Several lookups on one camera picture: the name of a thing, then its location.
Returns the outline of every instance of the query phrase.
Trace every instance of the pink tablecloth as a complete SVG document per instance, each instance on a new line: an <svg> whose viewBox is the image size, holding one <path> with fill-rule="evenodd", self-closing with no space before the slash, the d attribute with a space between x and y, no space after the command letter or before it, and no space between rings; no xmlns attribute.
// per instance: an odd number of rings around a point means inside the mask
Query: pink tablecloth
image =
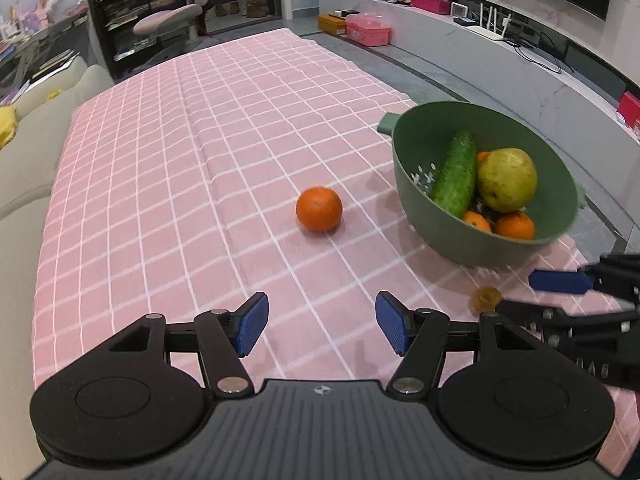
<svg viewBox="0 0 640 480"><path fill-rule="evenodd" d="M473 320L469 295L494 283L569 312L617 307L526 285L534 267L584 262L569 238L497 276L426 247L394 189L390 141L373 127L412 105L283 29L163 63L78 108L40 254L36 385L144 314L184 322L257 290L270 320L244 364L258 387L265 377L388 380L399 359L374 319L379 290L457 320ZM331 236L296 225L294 203L311 186L344 202ZM448 359L445 375L468 359ZM199 375L193 358L174 362ZM612 394L600 459L619 472L640 425L634 396Z"/></svg>

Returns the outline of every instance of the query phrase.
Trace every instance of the circular mount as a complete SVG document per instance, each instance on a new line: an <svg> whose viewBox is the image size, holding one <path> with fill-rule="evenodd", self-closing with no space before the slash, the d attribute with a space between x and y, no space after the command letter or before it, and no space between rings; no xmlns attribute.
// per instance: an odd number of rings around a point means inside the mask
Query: circular mount
<svg viewBox="0 0 640 480"><path fill-rule="evenodd" d="M453 374L438 412L453 435L489 459L525 468L592 458L614 405L596 379L545 351L502 351Z"/></svg>
<svg viewBox="0 0 640 480"><path fill-rule="evenodd" d="M249 381L242 377L225 377L218 381L218 389L226 394L239 394L249 387Z"/></svg>
<svg viewBox="0 0 640 480"><path fill-rule="evenodd" d="M33 428L53 458L140 462L181 444L201 423L206 399L191 376L129 352L100 357L69 365L31 399Z"/></svg>
<svg viewBox="0 0 640 480"><path fill-rule="evenodd" d="M414 377L400 377L394 381L392 386L396 392L411 395L421 392L424 388L424 383Z"/></svg>

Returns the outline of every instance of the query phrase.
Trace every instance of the orange box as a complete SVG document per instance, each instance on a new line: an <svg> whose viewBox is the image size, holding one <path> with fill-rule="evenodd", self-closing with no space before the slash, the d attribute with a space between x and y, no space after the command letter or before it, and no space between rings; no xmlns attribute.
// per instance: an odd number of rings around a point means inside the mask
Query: orange box
<svg viewBox="0 0 640 480"><path fill-rule="evenodd" d="M320 14L318 16L318 28L323 32L334 36L343 36L347 32L347 22L333 14Z"/></svg>

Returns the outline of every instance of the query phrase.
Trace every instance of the red box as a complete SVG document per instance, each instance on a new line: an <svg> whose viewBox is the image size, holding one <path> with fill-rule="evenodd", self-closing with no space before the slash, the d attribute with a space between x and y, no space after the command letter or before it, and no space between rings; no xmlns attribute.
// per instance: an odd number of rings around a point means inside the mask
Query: red box
<svg viewBox="0 0 640 480"><path fill-rule="evenodd" d="M620 99L618 112L625 118L626 125L633 128L640 118L640 99L631 92L625 92Z"/></svg>
<svg viewBox="0 0 640 480"><path fill-rule="evenodd" d="M391 27L381 16L369 12L347 16L347 38L364 46L385 46L390 34Z"/></svg>
<svg viewBox="0 0 640 480"><path fill-rule="evenodd" d="M411 0L411 6L434 14L451 14L451 2L449 0Z"/></svg>

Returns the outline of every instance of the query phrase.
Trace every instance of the gray sofa cushion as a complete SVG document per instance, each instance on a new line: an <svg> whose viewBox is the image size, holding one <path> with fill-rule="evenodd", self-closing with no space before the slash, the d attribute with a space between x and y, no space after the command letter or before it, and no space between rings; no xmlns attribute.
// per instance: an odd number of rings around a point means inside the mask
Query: gray sofa cushion
<svg viewBox="0 0 640 480"><path fill-rule="evenodd" d="M66 70L29 90L15 102L15 114L18 120L23 120L37 107L42 106L53 91L65 91L76 86L84 72L86 72L86 63L84 59L77 56Z"/></svg>
<svg viewBox="0 0 640 480"><path fill-rule="evenodd" d="M20 121L14 140L0 150L0 206L51 186L77 106L73 91L63 92Z"/></svg>
<svg viewBox="0 0 640 480"><path fill-rule="evenodd" d="M0 219L29 200L48 194L74 110L112 86L113 79L105 69L90 66L76 86L18 123L14 140L0 150Z"/></svg>
<svg viewBox="0 0 640 480"><path fill-rule="evenodd" d="M29 418L33 394L31 319L49 198L0 221L0 478L26 478L41 462Z"/></svg>

